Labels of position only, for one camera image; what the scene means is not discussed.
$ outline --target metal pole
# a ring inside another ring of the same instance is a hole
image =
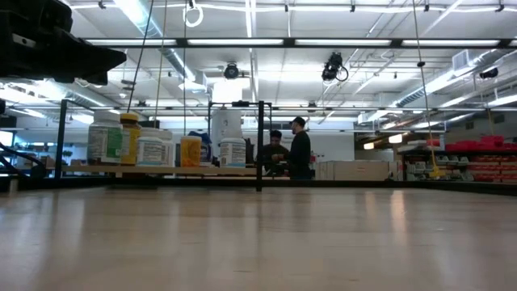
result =
[[[273,106],[269,105],[269,131],[273,131]]]
[[[212,117],[212,102],[208,102],[208,137],[210,137],[210,118]]]
[[[68,100],[61,101],[61,110],[59,112],[59,129],[57,130],[57,151],[56,151],[56,170],[54,171],[54,179],[61,178],[61,164],[63,162],[63,144],[65,143],[65,125],[66,125],[66,108]]]
[[[258,102],[258,138],[257,138],[257,192],[262,191],[262,164],[264,144],[264,101]]]

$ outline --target man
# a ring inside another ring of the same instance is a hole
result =
[[[273,161],[272,157],[275,154],[288,155],[289,151],[285,147],[283,147],[280,142],[282,141],[282,133],[278,130],[273,130],[269,134],[270,136],[270,144],[265,145],[263,147],[263,157],[264,157],[264,167],[266,171],[269,171],[273,168],[274,164],[278,162]]]
[[[287,155],[273,155],[273,161],[288,160],[291,179],[312,179],[310,163],[310,138],[304,131],[305,120],[301,117],[291,122],[292,134],[295,135],[291,144],[291,152]]]

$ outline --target hanging cable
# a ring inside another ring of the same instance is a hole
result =
[[[188,0],[185,0],[185,9],[188,8]],[[183,37],[187,38],[187,21],[183,25]],[[187,48],[183,48],[183,76],[185,75],[185,66],[187,65]],[[187,135],[187,79],[183,79],[183,135]]]
[[[426,64],[424,61],[422,61],[422,51],[420,49],[420,36],[418,35],[418,21],[417,21],[417,7],[416,4],[413,1],[413,17],[414,17],[414,30],[417,37],[417,50],[418,50],[418,64],[417,66],[420,68],[420,76],[422,77],[422,85],[423,85],[423,95],[426,100],[426,115],[427,115],[427,125],[429,129],[429,139],[431,140],[431,159],[433,162],[433,171],[429,174],[431,178],[440,177],[445,175],[443,171],[440,171],[438,166],[436,165],[436,158],[435,158],[435,146],[433,142],[433,133],[431,131],[431,114],[429,111],[429,103],[427,101],[427,91],[426,91],[426,79],[423,76],[423,66]]]
[[[147,24],[145,25],[144,39],[142,41],[142,49],[140,50],[140,56],[138,57],[137,69],[135,70],[135,78],[133,78],[133,80],[132,80],[131,96],[129,96],[129,104],[128,104],[127,113],[129,113],[129,109],[131,108],[132,95],[135,93],[135,86],[137,85],[138,70],[140,69],[140,64],[142,62],[142,56],[144,55],[145,40],[147,40],[147,32],[149,31],[149,23],[151,22],[151,16],[153,15],[153,6],[154,6],[154,0],[151,0],[151,7],[149,8],[149,16],[147,17]]]
[[[168,2],[169,2],[169,0],[165,0],[165,7],[167,7]],[[163,16],[163,28],[162,28],[162,31],[163,31],[162,50],[163,50],[163,47],[164,47],[164,44],[165,44],[165,34],[166,34],[166,25],[167,25],[167,11],[168,11],[168,9],[165,8],[165,15]],[[158,100],[160,98],[160,84],[162,82],[162,67],[163,67],[163,53],[160,53],[160,70],[158,72],[158,88],[156,90],[156,105],[154,106],[154,126],[153,126],[154,128],[157,128],[156,127],[156,121],[158,119]]]

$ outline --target plastic container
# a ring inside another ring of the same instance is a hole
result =
[[[137,142],[137,166],[161,166],[164,152],[160,130],[142,128]]]
[[[174,166],[174,143],[172,142],[172,132],[160,130],[160,138],[163,141],[162,166]]]
[[[181,167],[199,167],[201,164],[201,137],[181,138]]]
[[[221,141],[221,167],[246,167],[246,142],[227,137]]]
[[[133,113],[120,114],[122,124],[122,165],[135,166],[137,164],[138,137],[141,126],[138,125],[138,116]]]
[[[188,133],[192,137],[201,137],[201,166],[212,164],[212,141],[207,133],[197,133],[191,131]]]
[[[89,165],[120,165],[122,149],[122,124],[118,114],[97,111],[94,123],[88,128]]]

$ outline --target product label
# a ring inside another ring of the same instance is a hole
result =
[[[137,165],[162,165],[163,144],[157,141],[139,141]]]
[[[120,162],[122,131],[109,127],[92,127],[88,131],[88,158],[101,162]]]
[[[137,141],[140,136],[138,129],[122,130],[122,163],[134,164],[137,162]]]
[[[245,167],[246,144],[221,143],[221,165],[223,167]]]

